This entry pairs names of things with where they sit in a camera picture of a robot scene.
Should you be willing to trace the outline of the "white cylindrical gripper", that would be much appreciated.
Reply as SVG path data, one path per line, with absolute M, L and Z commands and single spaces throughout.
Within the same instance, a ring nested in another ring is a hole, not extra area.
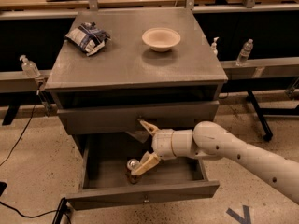
M 131 175 L 143 175 L 155 167 L 160 162 L 160 158 L 162 160 L 172 160 L 177 157 L 192 159 L 195 157 L 197 145 L 193 141 L 192 130 L 159 130 L 157 126 L 143 119 L 139 119 L 138 121 L 153 136 L 152 148 L 154 152 L 146 152 L 139 164 L 131 171 Z

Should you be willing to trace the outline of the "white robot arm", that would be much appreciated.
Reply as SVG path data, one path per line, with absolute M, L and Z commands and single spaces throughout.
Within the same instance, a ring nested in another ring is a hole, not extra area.
M 140 176 L 161 160 L 186 157 L 226 158 L 235 161 L 272 188 L 299 203 L 299 163 L 256 147 L 235 137 L 220 125 L 202 121 L 192 130 L 160 129 L 141 119 L 140 124 L 152 136 L 153 151 L 144 154 L 131 168 Z

